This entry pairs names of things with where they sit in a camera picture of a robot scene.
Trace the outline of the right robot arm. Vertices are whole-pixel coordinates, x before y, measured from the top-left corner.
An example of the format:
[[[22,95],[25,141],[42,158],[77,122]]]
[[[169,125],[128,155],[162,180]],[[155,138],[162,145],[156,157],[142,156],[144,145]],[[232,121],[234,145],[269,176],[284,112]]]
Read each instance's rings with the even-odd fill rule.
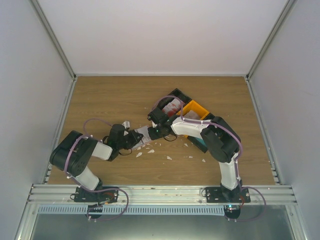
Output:
[[[220,189],[223,200],[234,202],[242,190],[238,168],[238,158],[243,152],[241,140],[221,117],[209,120],[196,120],[181,115],[169,117],[158,107],[147,116],[152,122],[148,128],[151,140],[168,135],[186,135],[203,140],[210,155],[219,162]]]

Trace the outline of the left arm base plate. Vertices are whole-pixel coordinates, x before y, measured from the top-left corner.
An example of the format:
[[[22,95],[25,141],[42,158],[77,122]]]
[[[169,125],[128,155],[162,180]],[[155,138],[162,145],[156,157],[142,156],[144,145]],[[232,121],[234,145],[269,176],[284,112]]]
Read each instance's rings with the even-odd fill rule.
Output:
[[[96,204],[111,204],[118,201],[119,189],[102,187],[103,192],[90,192],[84,190],[82,187],[77,187],[75,193],[70,195],[70,199],[76,203],[96,203]]]

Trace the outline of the pink card holder wallet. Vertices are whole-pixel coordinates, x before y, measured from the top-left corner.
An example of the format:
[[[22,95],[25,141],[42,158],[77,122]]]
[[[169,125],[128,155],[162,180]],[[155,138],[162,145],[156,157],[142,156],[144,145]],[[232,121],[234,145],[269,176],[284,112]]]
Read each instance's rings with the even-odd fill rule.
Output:
[[[142,134],[143,137],[142,139],[132,147],[132,150],[138,149],[138,148],[142,148],[143,146],[145,146],[146,144],[150,143],[152,140],[150,138],[149,132],[148,132],[148,125],[142,126],[140,128],[135,129],[134,131]]]

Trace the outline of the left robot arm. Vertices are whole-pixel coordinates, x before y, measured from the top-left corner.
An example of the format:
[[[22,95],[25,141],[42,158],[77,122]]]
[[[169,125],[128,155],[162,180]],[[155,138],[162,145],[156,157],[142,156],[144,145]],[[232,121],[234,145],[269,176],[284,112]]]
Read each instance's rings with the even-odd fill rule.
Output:
[[[122,150],[131,151],[143,137],[142,133],[122,124],[114,124],[109,135],[102,140],[73,130],[53,150],[49,162],[85,189],[90,201],[98,202],[103,197],[102,180],[88,167],[91,157],[111,162],[121,155]]]

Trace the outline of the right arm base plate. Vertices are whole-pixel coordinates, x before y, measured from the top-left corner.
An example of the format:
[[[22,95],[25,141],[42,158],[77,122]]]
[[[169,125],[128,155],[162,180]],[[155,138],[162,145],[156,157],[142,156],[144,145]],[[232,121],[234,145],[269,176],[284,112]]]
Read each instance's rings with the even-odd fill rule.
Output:
[[[204,194],[208,203],[250,203],[251,197],[248,189],[237,186],[229,190],[224,186],[205,187]]]

